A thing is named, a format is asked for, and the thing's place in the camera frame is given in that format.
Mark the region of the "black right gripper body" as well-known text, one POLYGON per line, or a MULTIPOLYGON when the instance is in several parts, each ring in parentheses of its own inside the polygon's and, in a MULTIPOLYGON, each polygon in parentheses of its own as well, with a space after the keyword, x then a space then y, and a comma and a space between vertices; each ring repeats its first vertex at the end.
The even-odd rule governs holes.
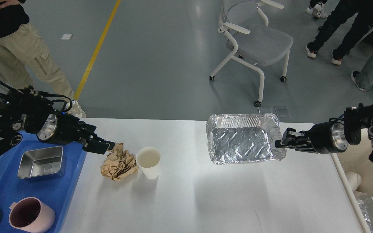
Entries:
POLYGON ((321 154, 345 152, 348 147, 344 125, 338 121, 315 124, 310 129, 310 140, 315 151, 321 154))

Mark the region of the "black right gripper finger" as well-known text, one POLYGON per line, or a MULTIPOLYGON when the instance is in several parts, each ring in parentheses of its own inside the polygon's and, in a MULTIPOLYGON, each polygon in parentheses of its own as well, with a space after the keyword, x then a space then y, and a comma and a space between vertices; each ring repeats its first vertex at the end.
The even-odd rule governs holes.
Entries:
POLYGON ((281 143, 307 143, 311 142, 308 131, 296 131, 294 128, 287 128, 284 132, 281 143))
POLYGON ((274 146, 276 148, 289 148, 300 152, 316 152, 310 141, 297 142, 294 140, 289 141, 287 144, 281 144, 281 140, 276 140, 274 146))

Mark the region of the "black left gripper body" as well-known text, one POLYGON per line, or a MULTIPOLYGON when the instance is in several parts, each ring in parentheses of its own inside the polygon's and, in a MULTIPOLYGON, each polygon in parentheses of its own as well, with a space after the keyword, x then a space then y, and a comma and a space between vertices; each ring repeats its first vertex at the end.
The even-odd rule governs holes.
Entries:
POLYGON ((80 119, 70 114, 51 114, 37 133, 40 142, 67 145, 80 139, 78 122, 80 119))

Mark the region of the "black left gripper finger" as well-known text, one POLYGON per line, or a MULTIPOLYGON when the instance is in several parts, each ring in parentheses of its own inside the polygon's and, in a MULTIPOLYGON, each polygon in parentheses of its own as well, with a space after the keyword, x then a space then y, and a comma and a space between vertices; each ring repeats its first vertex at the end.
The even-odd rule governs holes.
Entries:
POLYGON ((78 135, 80 138, 78 142, 81 144, 83 144, 84 142, 89 142, 89 141, 106 142, 109 144, 109 148, 107 151, 113 150, 116 143, 100 138, 97 134, 95 134, 95 130, 96 130, 96 126, 87 124, 85 122, 79 122, 78 123, 78 135))
POLYGON ((92 152, 96 154, 105 154, 109 149, 109 144, 101 141, 89 141, 83 143, 83 150, 86 152, 92 152))

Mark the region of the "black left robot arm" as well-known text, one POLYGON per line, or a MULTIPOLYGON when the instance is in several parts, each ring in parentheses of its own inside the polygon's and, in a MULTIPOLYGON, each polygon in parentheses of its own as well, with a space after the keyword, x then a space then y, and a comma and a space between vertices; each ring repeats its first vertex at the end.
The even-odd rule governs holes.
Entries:
POLYGON ((32 86, 15 89, 0 81, 0 156, 22 141, 21 129, 43 143, 81 143, 83 150, 104 154, 116 143, 95 134, 96 127, 70 115, 71 99, 36 91, 32 86))

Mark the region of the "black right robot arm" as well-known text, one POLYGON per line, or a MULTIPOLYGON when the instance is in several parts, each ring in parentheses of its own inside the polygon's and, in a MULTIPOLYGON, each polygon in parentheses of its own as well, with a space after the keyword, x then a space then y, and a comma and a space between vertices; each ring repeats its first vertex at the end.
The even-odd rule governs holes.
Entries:
MULTIPOLYGON (((367 129, 373 149, 373 104, 348 107, 340 117, 315 124, 308 131, 287 128, 282 139, 275 142, 275 147, 319 154, 345 152, 348 145, 360 144, 363 128, 367 129)), ((373 150, 369 160, 373 162, 373 150)))

